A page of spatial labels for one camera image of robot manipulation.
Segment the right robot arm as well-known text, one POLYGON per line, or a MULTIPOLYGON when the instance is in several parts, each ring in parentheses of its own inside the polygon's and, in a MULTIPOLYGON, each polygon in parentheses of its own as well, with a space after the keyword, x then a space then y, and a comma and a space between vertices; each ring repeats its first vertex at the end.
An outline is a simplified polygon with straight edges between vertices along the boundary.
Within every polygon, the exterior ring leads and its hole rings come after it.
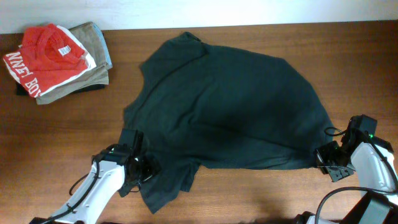
POLYGON ((362 142, 351 155, 351 162, 358 173, 359 187, 342 187, 328 193, 316 213, 304 212, 293 222, 298 224, 331 223, 320 218, 326 200, 345 190, 361 191, 359 202, 339 222, 347 224, 387 223, 397 224, 397 172, 394 169, 394 151, 391 144, 370 135, 370 143, 362 142))

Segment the light blue folded garment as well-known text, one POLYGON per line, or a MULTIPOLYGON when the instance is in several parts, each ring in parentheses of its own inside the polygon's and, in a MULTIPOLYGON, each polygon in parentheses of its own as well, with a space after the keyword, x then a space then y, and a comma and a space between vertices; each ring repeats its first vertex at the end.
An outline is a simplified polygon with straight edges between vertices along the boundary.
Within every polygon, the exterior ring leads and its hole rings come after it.
POLYGON ((96 35, 98 36, 100 44, 103 48, 104 57, 105 57, 105 61, 107 63, 108 69, 110 69, 113 67, 113 64, 112 64, 111 57, 109 54, 108 46, 106 45, 104 35, 103 35, 101 29, 95 23, 93 24, 93 28, 94 28, 94 31, 96 32, 96 35))

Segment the khaki folded garment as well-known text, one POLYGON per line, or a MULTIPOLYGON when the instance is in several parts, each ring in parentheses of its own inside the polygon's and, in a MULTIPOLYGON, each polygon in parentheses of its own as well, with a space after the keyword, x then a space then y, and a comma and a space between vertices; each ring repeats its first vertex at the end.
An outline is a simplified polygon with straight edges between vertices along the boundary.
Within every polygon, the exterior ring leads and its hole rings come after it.
MULTIPOLYGON (((85 51, 81 58, 85 60, 88 66, 88 68, 77 78, 61 86, 67 84, 71 85, 72 83, 77 83, 81 86, 97 83, 109 84, 109 69, 105 61, 104 51, 100 44, 100 40, 94 31, 93 24, 93 22, 87 22, 71 29, 58 26, 59 29, 69 35, 72 40, 74 40, 85 51)), ((36 98, 36 103, 39 105, 46 105, 62 97, 64 96, 48 95, 48 93, 46 93, 45 95, 36 98)))

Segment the red folded t-shirt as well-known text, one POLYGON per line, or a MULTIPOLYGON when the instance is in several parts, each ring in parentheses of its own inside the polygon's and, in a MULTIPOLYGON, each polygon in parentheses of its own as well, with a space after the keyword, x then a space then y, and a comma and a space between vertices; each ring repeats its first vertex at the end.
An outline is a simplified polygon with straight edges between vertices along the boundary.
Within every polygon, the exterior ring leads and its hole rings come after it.
POLYGON ((21 46, 2 57, 6 68, 33 98, 45 95, 81 75, 85 51, 54 24, 29 27, 21 46))

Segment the black folded garment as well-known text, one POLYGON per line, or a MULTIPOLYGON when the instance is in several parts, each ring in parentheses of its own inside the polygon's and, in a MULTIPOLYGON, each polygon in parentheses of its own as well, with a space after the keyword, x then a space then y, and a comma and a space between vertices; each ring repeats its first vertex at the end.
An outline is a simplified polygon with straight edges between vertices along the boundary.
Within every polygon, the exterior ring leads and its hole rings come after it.
MULTIPOLYGON (((15 94, 17 96, 30 96, 29 92, 18 82, 14 82, 16 89, 15 94)), ((101 90, 106 87, 106 84, 89 84, 85 86, 78 85, 77 83, 72 83, 71 85, 67 84, 64 86, 60 86, 55 88, 54 90, 48 92, 48 95, 68 95, 75 93, 83 93, 88 91, 101 90)))

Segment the dark green t-shirt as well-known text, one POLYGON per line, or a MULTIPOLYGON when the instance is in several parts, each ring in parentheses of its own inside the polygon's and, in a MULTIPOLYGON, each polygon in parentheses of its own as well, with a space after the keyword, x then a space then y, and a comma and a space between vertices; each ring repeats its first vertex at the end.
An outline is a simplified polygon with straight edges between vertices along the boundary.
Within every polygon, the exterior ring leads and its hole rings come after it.
POLYGON ((144 134, 160 172, 141 187, 155 213, 209 169, 311 168, 332 125, 311 84, 286 60, 202 42, 189 32, 142 65, 124 125, 144 134))

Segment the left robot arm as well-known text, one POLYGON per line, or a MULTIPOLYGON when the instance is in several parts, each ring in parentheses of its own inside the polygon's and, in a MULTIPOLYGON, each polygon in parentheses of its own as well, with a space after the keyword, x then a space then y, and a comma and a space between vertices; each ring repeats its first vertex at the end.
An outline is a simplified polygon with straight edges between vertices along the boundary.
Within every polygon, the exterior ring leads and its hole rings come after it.
POLYGON ((90 172, 75 193, 48 218, 31 223, 96 223, 115 193, 125 197, 160 172, 159 163, 140 146, 112 144, 93 156, 90 172))

